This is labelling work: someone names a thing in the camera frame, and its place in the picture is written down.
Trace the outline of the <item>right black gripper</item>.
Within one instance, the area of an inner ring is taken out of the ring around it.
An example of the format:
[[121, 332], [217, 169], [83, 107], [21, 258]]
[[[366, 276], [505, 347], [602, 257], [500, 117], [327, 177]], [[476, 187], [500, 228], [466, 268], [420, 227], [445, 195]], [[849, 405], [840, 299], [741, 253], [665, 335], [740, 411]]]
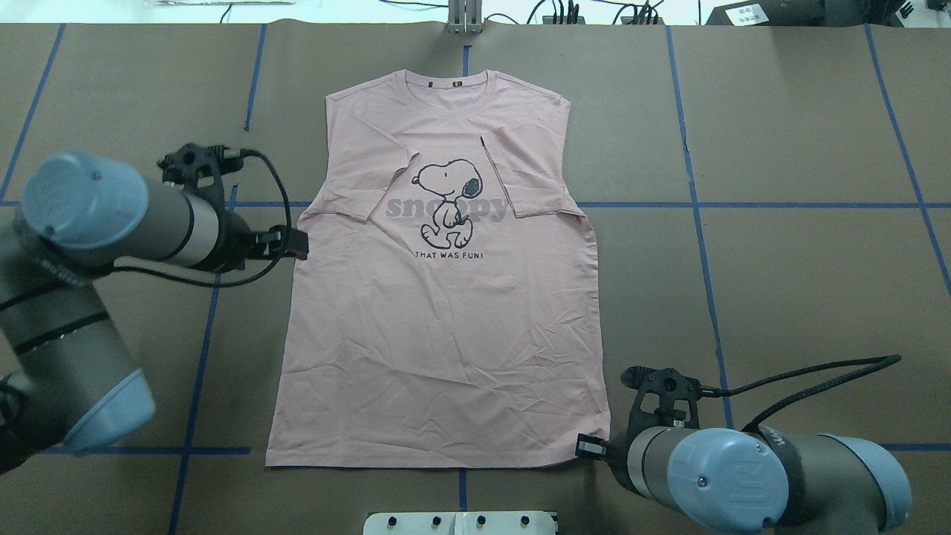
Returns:
[[580, 459], [603, 461], [611, 467], [625, 470], [628, 467], [632, 440], [626, 434], [614, 439], [602, 439], [594, 435], [578, 434], [575, 441], [575, 456]]

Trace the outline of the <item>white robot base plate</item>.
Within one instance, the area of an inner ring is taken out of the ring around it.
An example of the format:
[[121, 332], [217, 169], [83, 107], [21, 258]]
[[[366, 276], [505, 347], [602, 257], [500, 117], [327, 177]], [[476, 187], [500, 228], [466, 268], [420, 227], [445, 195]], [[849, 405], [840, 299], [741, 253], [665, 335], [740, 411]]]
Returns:
[[559, 534], [557, 514], [542, 510], [378, 512], [363, 534]]

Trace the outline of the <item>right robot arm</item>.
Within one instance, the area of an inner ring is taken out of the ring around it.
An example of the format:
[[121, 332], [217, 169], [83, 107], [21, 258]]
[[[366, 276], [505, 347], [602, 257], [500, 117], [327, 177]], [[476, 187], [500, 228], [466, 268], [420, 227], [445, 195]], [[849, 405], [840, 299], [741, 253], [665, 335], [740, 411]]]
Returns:
[[789, 435], [761, 426], [650, 427], [628, 441], [577, 437], [632, 493], [727, 534], [883, 534], [906, 524], [912, 487], [866, 439]]

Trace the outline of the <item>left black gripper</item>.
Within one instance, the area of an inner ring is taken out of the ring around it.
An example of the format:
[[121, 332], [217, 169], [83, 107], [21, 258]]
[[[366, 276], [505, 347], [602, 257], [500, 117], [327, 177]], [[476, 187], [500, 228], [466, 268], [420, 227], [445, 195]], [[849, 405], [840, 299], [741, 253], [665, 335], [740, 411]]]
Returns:
[[225, 213], [221, 223], [224, 231], [220, 250], [221, 272], [244, 270], [248, 260], [305, 260], [308, 257], [307, 234], [292, 224], [275, 224], [268, 230], [255, 231], [235, 213]]

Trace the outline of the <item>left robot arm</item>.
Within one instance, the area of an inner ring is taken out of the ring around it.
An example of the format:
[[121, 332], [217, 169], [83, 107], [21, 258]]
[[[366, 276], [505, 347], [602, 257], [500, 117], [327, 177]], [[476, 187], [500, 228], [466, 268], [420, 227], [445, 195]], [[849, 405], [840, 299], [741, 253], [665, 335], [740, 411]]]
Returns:
[[145, 372], [93, 285], [120, 272], [119, 259], [222, 274], [307, 258], [290, 219], [255, 231], [227, 209], [223, 177], [248, 157], [264, 155], [187, 143], [160, 159], [156, 182], [119, 160], [60, 152], [28, 179], [2, 216], [2, 334], [20, 365], [2, 378], [3, 472], [59, 444], [101, 450], [154, 417]]

